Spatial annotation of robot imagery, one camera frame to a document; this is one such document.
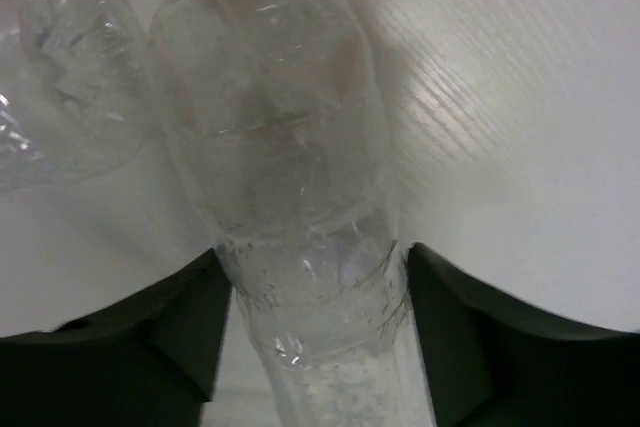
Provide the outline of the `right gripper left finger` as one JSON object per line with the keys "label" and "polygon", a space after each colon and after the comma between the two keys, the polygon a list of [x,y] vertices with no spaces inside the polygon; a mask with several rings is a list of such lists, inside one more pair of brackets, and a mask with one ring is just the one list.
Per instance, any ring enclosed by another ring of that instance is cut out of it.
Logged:
{"label": "right gripper left finger", "polygon": [[215,395],[231,291],[209,250],[53,331],[2,338],[2,425],[199,425]]}

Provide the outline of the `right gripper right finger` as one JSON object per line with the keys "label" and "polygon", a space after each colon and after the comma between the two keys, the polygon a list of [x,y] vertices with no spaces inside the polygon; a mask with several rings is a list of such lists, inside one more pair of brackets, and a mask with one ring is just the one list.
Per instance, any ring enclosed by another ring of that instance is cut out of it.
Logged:
{"label": "right gripper right finger", "polygon": [[421,244],[406,268],[436,425],[638,425],[638,334],[536,308]]}

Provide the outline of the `large clear crushed bottle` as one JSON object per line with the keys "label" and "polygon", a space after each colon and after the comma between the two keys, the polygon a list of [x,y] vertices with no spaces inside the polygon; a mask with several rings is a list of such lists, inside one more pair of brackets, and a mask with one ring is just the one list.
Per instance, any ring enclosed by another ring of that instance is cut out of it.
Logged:
{"label": "large clear crushed bottle", "polygon": [[346,0],[165,0],[168,139],[285,426],[430,421],[368,39]]}

